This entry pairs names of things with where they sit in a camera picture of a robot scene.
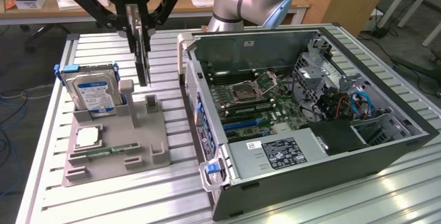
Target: hard drive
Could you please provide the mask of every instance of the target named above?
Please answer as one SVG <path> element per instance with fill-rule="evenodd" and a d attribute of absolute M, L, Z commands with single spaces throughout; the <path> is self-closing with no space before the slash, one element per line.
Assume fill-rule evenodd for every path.
<path fill-rule="evenodd" d="M 72 97 L 76 110 L 88 110 L 92 117 L 116 114 L 115 106 L 124 104 L 117 89 L 117 65 L 66 65 L 62 70 L 54 67 Z"/>

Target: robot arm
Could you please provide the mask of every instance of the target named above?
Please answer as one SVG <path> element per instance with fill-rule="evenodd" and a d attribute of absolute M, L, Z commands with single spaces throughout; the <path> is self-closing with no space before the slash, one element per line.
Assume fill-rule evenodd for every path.
<path fill-rule="evenodd" d="M 243 19 L 275 28 L 286 16 L 292 0 L 213 0 L 207 31 L 243 30 Z"/>
<path fill-rule="evenodd" d="M 161 0 L 152 13 L 147 9 L 149 0 L 109 1 L 115 4 L 116 13 L 107 10 L 96 0 L 74 0 L 104 27 L 115 28 L 127 37 L 129 51 L 135 53 L 139 84 L 145 86 L 149 83 L 149 36 L 155 33 L 155 25 L 165 22 L 177 0 Z"/>

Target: open computer tower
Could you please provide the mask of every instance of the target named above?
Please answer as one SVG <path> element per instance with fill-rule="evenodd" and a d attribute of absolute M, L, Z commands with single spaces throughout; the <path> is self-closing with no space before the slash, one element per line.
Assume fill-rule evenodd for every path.
<path fill-rule="evenodd" d="M 324 28 L 180 38 L 213 220 L 378 173 L 438 134 Z"/>

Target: metal slotted table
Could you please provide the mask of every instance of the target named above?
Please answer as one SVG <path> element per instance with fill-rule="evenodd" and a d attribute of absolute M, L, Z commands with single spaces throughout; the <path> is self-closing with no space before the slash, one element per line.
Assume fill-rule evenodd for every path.
<path fill-rule="evenodd" d="M 340 28 L 320 25 L 441 130 L 441 110 Z M 125 38 L 80 35 L 65 43 L 61 65 L 116 61 L 135 85 L 133 99 L 155 93 L 163 101 L 171 166 L 64 188 L 60 186 L 73 103 L 56 80 L 16 223 L 213 223 L 201 189 L 184 105 L 179 91 L 176 36 L 197 30 L 160 31 L 151 40 L 149 87 L 137 84 Z M 332 60 L 355 69 L 338 51 Z M 216 223 L 403 223 L 441 220 L 439 136 L 378 174 Z"/>

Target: motherboard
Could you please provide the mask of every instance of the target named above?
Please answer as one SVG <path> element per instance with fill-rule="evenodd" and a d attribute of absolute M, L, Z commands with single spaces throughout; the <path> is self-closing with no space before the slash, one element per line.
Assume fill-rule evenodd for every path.
<path fill-rule="evenodd" d="M 276 71 L 209 74 L 209 92 L 228 142 L 296 130 L 307 119 Z"/>

